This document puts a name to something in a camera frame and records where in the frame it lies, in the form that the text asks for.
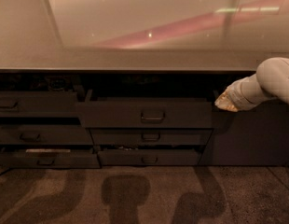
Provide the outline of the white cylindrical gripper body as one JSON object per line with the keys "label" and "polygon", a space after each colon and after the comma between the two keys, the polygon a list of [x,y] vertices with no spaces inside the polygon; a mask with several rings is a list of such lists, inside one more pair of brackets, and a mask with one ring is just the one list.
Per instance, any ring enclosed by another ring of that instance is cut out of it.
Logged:
{"label": "white cylindrical gripper body", "polygon": [[227,87],[228,111],[251,110],[273,99],[273,95],[261,88],[256,75],[237,80]]}

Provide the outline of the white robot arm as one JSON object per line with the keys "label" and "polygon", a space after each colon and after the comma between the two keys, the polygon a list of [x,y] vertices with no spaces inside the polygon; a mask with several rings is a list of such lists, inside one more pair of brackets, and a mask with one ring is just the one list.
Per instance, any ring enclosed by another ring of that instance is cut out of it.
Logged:
{"label": "white robot arm", "polygon": [[214,104],[222,110],[239,112],[274,99],[289,105],[289,59],[263,61],[253,75],[230,84]]}

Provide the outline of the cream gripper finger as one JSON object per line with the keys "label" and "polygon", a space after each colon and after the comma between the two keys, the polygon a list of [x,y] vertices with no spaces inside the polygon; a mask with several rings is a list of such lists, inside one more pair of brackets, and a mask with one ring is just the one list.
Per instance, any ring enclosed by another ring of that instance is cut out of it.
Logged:
{"label": "cream gripper finger", "polygon": [[219,97],[214,102],[215,106],[221,110],[229,112],[238,112],[238,108],[234,106],[232,101],[228,97],[228,90],[225,90],[219,95]]}

